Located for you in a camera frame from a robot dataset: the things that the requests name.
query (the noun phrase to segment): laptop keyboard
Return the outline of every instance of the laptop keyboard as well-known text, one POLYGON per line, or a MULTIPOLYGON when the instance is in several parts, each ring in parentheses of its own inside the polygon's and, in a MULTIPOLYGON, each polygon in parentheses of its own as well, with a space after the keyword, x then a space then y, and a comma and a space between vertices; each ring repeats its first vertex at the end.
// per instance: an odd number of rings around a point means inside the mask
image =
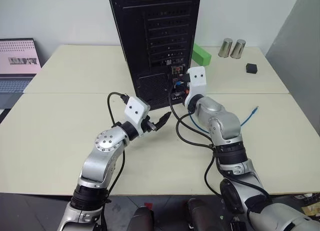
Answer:
POLYGON ((30 79, 0 80, 0 93, 23 93, 30 79))

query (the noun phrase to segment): black cube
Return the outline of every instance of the black cube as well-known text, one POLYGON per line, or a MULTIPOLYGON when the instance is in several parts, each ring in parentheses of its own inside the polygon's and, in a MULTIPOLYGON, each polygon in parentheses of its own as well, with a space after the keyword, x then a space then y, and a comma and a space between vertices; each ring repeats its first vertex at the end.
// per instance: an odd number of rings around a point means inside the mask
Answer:
POLYGON ((253 63, 247 63, 245 69, 246 72, 250 74, 256 74, 258 72, 257 65, 253 63))

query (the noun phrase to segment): black cable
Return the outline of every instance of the black cable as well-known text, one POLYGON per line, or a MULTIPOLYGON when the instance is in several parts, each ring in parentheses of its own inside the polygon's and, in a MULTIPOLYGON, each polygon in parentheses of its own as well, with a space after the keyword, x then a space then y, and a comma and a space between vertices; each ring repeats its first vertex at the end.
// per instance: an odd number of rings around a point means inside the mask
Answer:
POLYGON ((102 211, 101 211, 101 231, 108 231, 106 217, 105 217, 105 205, 106 204, 102 206, 102 211))
MULTIPOLYGON (((113 116, 112 111, 111 111, 111 106, 110 106, 110 98, 111 98, 112 95, 118 95, 118 96, 120 96, 122 98, 125 94, 122 94, 122 93, 119 93, 119 92, 111 92, 111 93, 109 93, 109 95, 108 95, 108 97, 106 99, 108 110, 109 110, 109 114, 110 114, 110 118, 111 118, 111 121, 112 121, 112 125, 115 125, 116 122, 115 122, 114 116, 113 116)), ((106 200, 108 199, 112 189, 116 185, 116 183, 117 183, 122 171, 124 170, 125 162, 126 162, 126 153, 125 153, 125 150, 123 150, 121 168, 120 168, 119 173, 115 177, 113 183, 111 184, 111 186, 110 186, 110 188, 108 190, 106 200)), ((102 211, 101 211, 101 230, 102 231, 108 231, 106 217, 105 217, 105 207, 106 207, 106 203, 103 204, 102 211)))
POLYGON ((212 154, 211 162, 209 163, 209 165, 208 165, 208 167, 206 168, 205 173, 204 173, 204 182, 205 182, 206 186, 208 187, 208 189, 210 189, 218 198, 222 199, 222 195, 221 195, 220 193, 218 193, 217 191, 215 191, 215 190, 210 186, 210 184, 208 183, 208 180, 207 180, 208 172, 209 172, 209 170, 211 169, 211 166, 213 165, 214 161, 215 161, 215 155, 212 154))
POLYGON ((221 171, 221 169, 220 169, 220 167, 219 167, 219 162, 216 162, 216 168, 218 169, 219 173, 220 173, 223 177, 225 177, 226 179, 228 179, 228 180, 230 180, 230 181, 233 181, 233 182, 235 182, 235 183, 244 185, 244 186, 248 186, 248 187, 253 188, 253 189, 255 189, 255 190, 258 190, 258 191, 260 191, 261 193, 263 193, 268 200, 271 200, 270 194, 269 194, 267 191, 265 191, 262 187, 256 186, 256 185, 251 184, 251 183, 248 183, 248 182, 244 182, 244 181, 238 180, 238 179, 236 179, 236 178, 233 178, 231 175, 226 175, 225 173, 223 173, 223 172, 221 171))
MULTIPOLYGON (((205 145, 205 144, 201 144, 201 143, 195 143, 195 142, 191 142, 191 141, 188 141, 186 140, 185 138, 183 138, 179 132, 179 124, 181 122, 181 120, 183 120, 184 118, 190 116, 191 113, 187 113, 185 115, 183 115, 180 120, 178 120, 176 122, 176 125, 175 125, 175 131, 176 131, 176 134, 178 135, 178 137, 186 142, 187 144, 190 144, 190 145, 194 145, 194 146, 199 146, 199 147, 204 147, 204 148, 208 148, 208 149, 211 149, 212 151, 214 151, 214 148, 212 146, 209 146, 209 145, 205 145)), ((205 173, 204 173, 204 182, 205 182, 205 185, 208 187, 209 190, 211 190, 218 198, 222 199, 222 196, 220 193, 218 193, 217 191, 215 191, 211 186, 210 184, 208 183, 208 180, 207 180, 207 176, 208 176, 208 172, 209 170, 211 169, 213 163, 215 161, 215 156, 214 156, 214 153, 212 153, 212 159, 211 159, 211 162, 209 163, 208 167, 206 168, 205 170, 205 173)))
POLYGON ((112 95, 118 95, 118 96, 121 97, 121 95, 123 95, 123 94, 119 93, 119 92, 111 92, 111 93, 109 93, 108 98, 106 99, 106 103, 108 104, 108 110, 109 110, 109 114, 110 114, 110 117, 111 117, 112 124, 115 125, 115 119, 114 119, 114 116, 112 114, 111 107, 110 107, 110 98, 111 98, 112 95))
POLYGON ((196 143, 196 142, 191 142, 189 140, 186 140, 184 137, 181 136, 180 132, 179 132, 179 124, 181 123, 182 124, 182 120, 188 116, 190 116, 191 113, 187 113, 185 115, 183 115, 181 118, 178 119, 178 121, 176 122, 176 125, 175 125, 175 132, 176 134, 178 135, 178 137, 185 143, 189 144, 189 145, 193 145, 193 146, 198 146, 198 147, 204 147, 204 148, 208 148, 208 149, 211 149, 213 151, 213 147, 212 146, 209 146, 209 145, 205 145, 205 144, 202 144, 202 143, 196 143))
POLYGON ((181 118, 177 115, 177 113, 176 113, 176 111, 174 110, 174 107, 173 107, 173 105, 172 105, 172 99, 171 99, 171 93, 172 93, 172 91, 173 91, 173 89, 174 89, 174 86, 175 86, 175 85, 172 85, 171 88, 170 88, 170 90, 169 90, 168 101, 169 101, 169 105, 170 105, 171 111, 172 111, 173 115, 175 116, 175 118, 178 120, 178 122, 180 122, 180 123, 181 123, 183 126, 185 126, 187 129, 189 129, 189 130, 191 130, 191 131, 193 131, 193 132, 195 132, 195 133, 197 133, 197 134, 199 134, 199 135, 207 138, 208 140, 210 140, 210 142, 212 142, 211 138, 210 138, 208 135, 206 135, 206 134, 204 134, 203 132, 200 132, 200 131, 198 131, 198 130, 192 128, 192 127, 190 127, 189 125, 187 125, 186 123, 184 123, 184 122, 181 120, 181 118))
POLYGON ((109 188, 108 195, 110 195, 111 191, 114 189, 114 186, 116 185, 116 183, 117 183, 122 171, 124 170, 125 161, 126 161, 126 154, 125 154, 125 151, 123 150, 123 153, 122 153, 122 165, 121 165, 121 168, 119 170, 119 173, 117 174, 117 176, 115 177, 113 183, 111 184, 111 186, 109 188))

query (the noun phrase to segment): wire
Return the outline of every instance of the wire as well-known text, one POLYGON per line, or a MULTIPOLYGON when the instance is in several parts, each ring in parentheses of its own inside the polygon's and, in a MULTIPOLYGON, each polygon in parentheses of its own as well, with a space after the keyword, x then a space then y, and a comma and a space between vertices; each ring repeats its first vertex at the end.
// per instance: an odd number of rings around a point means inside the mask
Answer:
POLYGON ((220 193, 218 193, 217 191, 215 191, 211 186, 210 184, 208 183, 208 180, 207 180, 207 175, 208 175, 208 172, 209 170, 211 169, 211 166, 212 164, 214 163, 215 161, 215 155, 214 153, 212 154, 212 159, 211 159, 211 162, 209 163, 208 167, 206 168, 205 170, 205 173, 204 173, 204 182, 205 182, 205 185, 208 187, 208 189, 210 189, 218 198, 222 199, 222 195, 220 193))
POLYGON ((220 169, 220 167, 219 167, 219 162, 215 162, 215 164, 216 164, 216 168, 218 169, 219 173, 220 173, 223 177, 225 177, 225 178, 227 178, 228 180, 231 180, 231 181, 233 181, 233 182, 235 182, 235 183, 238 183, 238 184, 241 184, 241 185, 244 185, 244 186, 248 186, 248 187, 250 187, 250 188, 253 188, 253 189, 255 189, 255 190, 258 190, 258 191, 260 191, 261 193, 263 193, 268 200, 271 200, 270 194, 269 194, 267 191, 265 191, 262 187, 256 186, 256 185, 251 184, 251 183, 248 183, 248 182, 244 182, 244 181, 238 180, 238 179, 236 179, 236 178, 233 178, 231 175, 226 175, 225 173, 223 173, 223 172, 221 171, 221 169, 220 169))
MULTIPOLYGON (((257 107, 254 108, 254 110, 251 112, 251 114, 249 115, 249 117, 248 117, 245 121, 243 121, 243 123, 241 124, 241 127, 242 127, 243 125, 245 125, 245 123, 248 122, 249 119, 251 119, 251 117, 255 114, 255 112, 257 112, 258 108, 259 108, 259 106, 257 106, 257 107)), ((196 126, 199 130, 201 130, 202 132, 204 132, 204 133, 206 133, 206 134, 210 134, 208 131, 206 131, 206 130, 204 130, 203 128, 201 128, 201 127, 195 122, 194 118, 193 118, 191 115, 190 115, 190 119, 191 119, 192 123, 194 124, 194 126, 196 126)))
POLYGON ((210 140, 210 142, 212 142, 211 138, 210 138, 208 135, 206 135, 206 134, 204 134, 204 133, 202 133, 202 132, 200 132, 200 131, 192 128, 192 127, 190 127, 190 126, 187 125, 187 124, 185 124, 185 123, 181 120, 181 118, 177 115, 177 113, 176 113, 176 111, 174 110, 174 107, 173 107, 173 105, 172 105, 172 99, 171 99, 171 93, 172 93, 172 91, 173 91, 173 89, 174 89, 174 86, 175 86, 175 84, 173 84, 173 85, 171 86, 170 90, 169 90, 168 101, 169 101, 169 105, 170 105, 171 111, 172 111, 173 115, 175 116, 175 118, 178 120, 178 122, 180 122, 180 123, 181 123, 183 126, 185 126, 187 129, 189 129, 189 130, 191 130, 191 131, 193 131, 193 132, 195 132, 195 133, 197 133, 197 134, 199 134, 199 135, 207 138, 208 140, 210 140))
POLYGON ((111 92, 111 93, 109 93, 108 98, 106 99, 106 103, 108 104, 108 110, 109 110, 109 114, 110 114, 110 118, 111 118, 112 124, 115 125, 115 119, 114 119, 114 116, 112 114, 111 107, 110 107, 110 98, 111 98, 112 95, 118 95, 118 96, 121 97, 121 95, 123 95, 123 94, 119 93, 119 92, 111 92))
POLYGON ((193 145, 193 146, 198 146, 198 147, 204 147, 204 148, 208 148, 211 149, 213 151, 213 147, 206 145, 206 144, 202 144, 202 143, 196 143, 196 142, 191 142, 189 140, 186 140, 184 137, 181 136, 180 132, 179 132, 179 124, 182 124, 182 120, 186 117, 190 116, 190 113, 187 113, 185 115, 183 115, 181 118, 178 119, 178 121, 176 122, 175 125, 175 132, 178 135, 178 137, 185 143, 189 144, 189 145, 193 145))
POLYGON ((249 119, 252 117, 252 115, 254 115, 255 112, 257 112, 258 108, 259 108, 259 106, 257 106, 257 107, 254 108, 254 110, 251 112, 251 114, 249 115, 249 117, 241 124, 241 127, 242 127, 243 125, 245 125, 246 122, 249 121, 249 119))
MULTIPOLYGON (((184 118, 186 118, 186 117, 188 117, 188 116, 191 117, 191 115, 192 115, 193 113, 189 112, 189 113, 183 115, 182 117, 179 117, 179 116, 177 115, 177 113, 176 113, 175 110, 174 110, 174 107, 172 106, 172 102, 171 102, 171 93, 172 93, 172 91, 173 91, 173 88, 174 88, 174 85, 173 85, 173 86, 170 88, 170 90, 169 90, 168 100, 169 100, 169 105, 170 105, 171 111, 172 111, 173 115, 174 115, 174 116, 176 117, 176 119, 177 119, 177 122, 176 122, 176 125, 175 125, 175 132, 176 132, 176 134, 178 135, 178 137, 179 137, 183 142, 185 142, 185 143, 187 143, 187 144, 190 144, 190 145, 193 145, 193 146, 199 146, 199 147, 208 148, 208 149, 214 151, 214 148, 213 148, 212 146, 210 146, 210 145, 205 145, 205 144, 201 144, 201 143, 191 142, 191 141, 186 140, 185 138, 183 138, 183 137, 181 136, 181 134, 180 134, 180 132, 179 132, 179 124, 180 124, 180 123, 181 123, 182 125, 184 125, 186 128, 188 128, 189 130, 194 131, 194 132, 197 133, 197 134, 200 133, 202 136, 208 138, 208 139, 210 140, 211 144, 212 144, 212 140, 211 140, 210 137, 208 137, 208 136, 205 135, 204 133, 199 132, 198 130, 196 130, 196 129, 194 129, 194 128, 191 128, 190 126, 188 126, 187 124, 185 124, 185 123, 182 121, 184 118)), ((208 167, 206 168, 205 173, 204 173, 204 182, 205 182, 205 185, 208 187, 209 190, 211 190, 211 191, 212 191, 215 195, 217 195, 219 198, 222 198, 221 194, 218 193, 217 191, 215 191, 215 190, 210 186, 210 184, 208 183, 208 180, 207 180, 208 172, 209 172, 210 168, 212 167, 214 161, 215 161, 215 157, 212 155, 211 162, 209 163, 209 165, 208 165, 208 167)))
MULTIPOLYGON (((119 92, 111 92, 111 93, 109 93, 109 95, 108 95, 108 97, 106 99, 106 103, 107 103, 107 106, 108 106, 108 110, 109 110, 110 118, 111 118, 111 121, 112 121, 112 125, 115 125, 116 122, 115 122, 114 116, 112 114, 111 106, 110 106, 110 98, 111 98, 112 95, 118 95, 118 96, 122 97, 124 94, 119 93, 119 92)), ((120 168, 119 173, 115 177, 113 183, 111 184, 111 186, 110 186, 110 188, 108 190, 106 199, 108 199, 112 189, 115 187, 115 185, 116 185, 116 183, 117 183, 122 171, 124 170, 125 162, 126 162, 126 153, 125 153, 125 150, 123 150, 121 168, 120 168)), ((105 217, 105 207, 106 207, 106 203, 103 204, 101 215, 100 215, 101 216, 101 230, 102 231, 108 231, 106 217, 105 217)))
POLYGON ((125 154, 125 151, 123 151, 122 153, 122 165, 121 165, 121 168, 119 170, 119 173, 117 174, 117 176, 115 177, 112 185, 110 186, 109 188, 109 191, 108 191, 108 195, 110 195, 111 191, 114 189, 114 186, 116 185, 122 171, 124 170, 124 167, 125 167, 125 161, 126 161, 126 154, 125 154))
POLYGON ((101 231, 108 231, 106 217, 105 217, 105 205, 102 206, 101 210, 101 231))

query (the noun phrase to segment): green sponge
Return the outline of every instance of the green sponge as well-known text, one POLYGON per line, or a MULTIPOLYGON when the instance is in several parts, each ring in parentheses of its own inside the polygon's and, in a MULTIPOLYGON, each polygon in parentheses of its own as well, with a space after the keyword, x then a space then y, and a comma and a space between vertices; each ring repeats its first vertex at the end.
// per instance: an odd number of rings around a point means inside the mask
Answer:
POLYGON ((197 44, 193 44, 192 59, 200 66, 208 66, 211 61, 211 54, 197 44))

